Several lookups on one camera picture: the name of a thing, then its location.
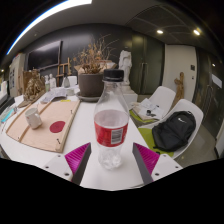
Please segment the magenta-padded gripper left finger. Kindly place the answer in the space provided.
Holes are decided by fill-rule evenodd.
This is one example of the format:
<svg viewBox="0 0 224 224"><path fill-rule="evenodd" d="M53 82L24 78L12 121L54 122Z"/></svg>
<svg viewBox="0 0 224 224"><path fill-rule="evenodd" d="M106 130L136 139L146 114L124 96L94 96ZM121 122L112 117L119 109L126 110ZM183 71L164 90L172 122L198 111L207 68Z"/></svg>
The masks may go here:
<svg viewBox="0 0 224 224"><path fill-rule="evenodd" d="M79 185L82 181L90 155L91 144L87 143L66 155L57 154L43 166L43 169Z"/></svg>

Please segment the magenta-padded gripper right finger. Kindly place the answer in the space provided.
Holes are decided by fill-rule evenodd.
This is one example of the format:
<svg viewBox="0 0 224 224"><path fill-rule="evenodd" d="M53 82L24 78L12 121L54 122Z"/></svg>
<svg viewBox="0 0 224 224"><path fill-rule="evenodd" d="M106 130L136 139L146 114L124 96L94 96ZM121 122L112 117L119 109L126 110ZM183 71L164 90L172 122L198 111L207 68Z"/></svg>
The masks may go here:
<svg viewBox="0 0 224 224"><path fill-rule="evenodd" d="M159 155L138 143L133 144L132 153L135 157L144 185L182 169L169 155Z"/></svg>

